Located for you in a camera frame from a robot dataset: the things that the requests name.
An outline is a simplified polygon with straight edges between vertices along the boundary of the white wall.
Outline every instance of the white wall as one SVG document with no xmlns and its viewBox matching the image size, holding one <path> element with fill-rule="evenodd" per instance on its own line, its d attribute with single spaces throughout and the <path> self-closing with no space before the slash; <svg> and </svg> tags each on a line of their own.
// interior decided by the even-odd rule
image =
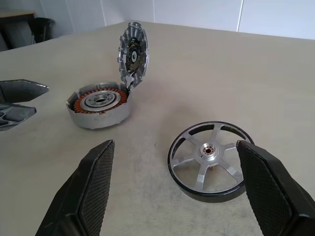
<svg viewBox="0 0 315 236">
<path fill-rule="evenodd" d="M 0 0 L 56 21 L 53 36 L 92 31 L 127 20 L 315 39 L 315 0 Z M 9 27 L 28 45 L 27 24 Z"/>
</svg>

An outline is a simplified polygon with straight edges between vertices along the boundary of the chair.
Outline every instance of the chair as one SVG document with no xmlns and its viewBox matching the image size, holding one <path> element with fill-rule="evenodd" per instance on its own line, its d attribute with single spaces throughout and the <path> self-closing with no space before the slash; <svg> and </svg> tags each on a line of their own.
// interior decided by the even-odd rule
<svg viewBox="0 0 315 236">
<path fill-rule="evenodd" d="M 30 22 L 31 44 L 40 43 L 52 39 L 50 25 L 55 21 L 48 18 L 37 17 Z"/>
</svg>

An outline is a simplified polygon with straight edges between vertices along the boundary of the table surface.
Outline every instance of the table surface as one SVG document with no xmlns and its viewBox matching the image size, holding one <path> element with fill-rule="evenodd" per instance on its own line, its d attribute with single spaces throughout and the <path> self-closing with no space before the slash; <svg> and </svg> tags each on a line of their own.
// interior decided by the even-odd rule
<svg viewBox="0 0 315 236">
<path fill-rule="evenodd" d="M 143 23 L 150 64 L 132 94 L 131 116 L 110 128 L 77 127 L 66 100 L 90 83 L 120 81 L 119 37 L 126 28 L 0 53 L 2 80 L 50 87 L 25 103 L 37 114 L 0 132 L 1 235 L 34 235 L 79 161 L 108 139 L 116 149 L 101 235 L 262 235 L 246 194 L 201 203 L 169 174 L 173 140 L 209 120 L 243 128 L 315 197 L 315 41 Z"/>
<path fill-rule="evenodd" d="M 18 10 L 18 9 L 0 8 L 0 18 L 33 15 L 35 13 L 36 13 L 35 11 L 25 11 L 25 10 Z"/>
</svg>

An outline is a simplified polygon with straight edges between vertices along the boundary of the open motor lid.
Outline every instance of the open motor lid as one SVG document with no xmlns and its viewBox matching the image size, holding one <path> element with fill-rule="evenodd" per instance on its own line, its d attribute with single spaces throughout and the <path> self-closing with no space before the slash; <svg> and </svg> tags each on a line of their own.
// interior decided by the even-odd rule
<svg viewBox="0 0 315 236">
<path fill-rule="evenodd" d="M 127 88 L 135 88 L 143 79 L 149 63 L 149 43 L 138 22 L 131 22 L 120 37 L 119 71 Z"/>
</svg>

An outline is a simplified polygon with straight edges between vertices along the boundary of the metal disc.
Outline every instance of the metal disc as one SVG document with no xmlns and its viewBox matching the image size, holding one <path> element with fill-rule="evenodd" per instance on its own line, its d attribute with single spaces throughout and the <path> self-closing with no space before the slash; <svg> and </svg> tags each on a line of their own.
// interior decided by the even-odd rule
<svg viewBox="0 0 315 236">
<path fill-rule="evenodd" d="M 100 112 L 116 106 L 120 100 L 121 96 L 118 92 L 103 90 L 87 95 L 80 102 L 80 106 L 86 111 Z"/>
<path fill-rule="evenodd" d="M 119 71 L 128 89 L 135 88 L 143 79 L 149 62 L 149 44 L 141 24 L 132 22 L 120 37 Z"/>
<path fill-rule="evenodd" d="M 212 130 L 212 134 L 207 138 L 206 142 L 202 142 L 194 136 L 195 134 L 206 130 Z M 196 124 L 181 133 L 173 142 L 168 154 L 168 168 L 173 179 L 185 193 L 200 201 L 224 202 L 241 195 L 245 191 L 242 173 L 228 164 L 223 158 L 227 150 L 236 148 L 237 139 L 232 143 L 221 144 L 217 139 L 221 130 L 234 133 L 245 141 L 253 144 L 251 137 L 241 128 L 226 122 L 209 121 Z M 175 159 L 174 156 L 178 148 L 185 140 L 194 145 L 192 153 L 188 153 L 186 157 Z M 189 186 L 178 177 L 174 168 L 181 165 L 189 166 L 194 163 L 197 163 L 198 165 L 198 174 L 194 180 L 194 184 Z M 216 166 L 224 169 L 230 176 L 232 176 L 235 179 L 236 184 L 220 191 L 205 190 L 203 185 L 206 173 L 209 168 L 210 170 L 216 171 Z"/>
</svg>

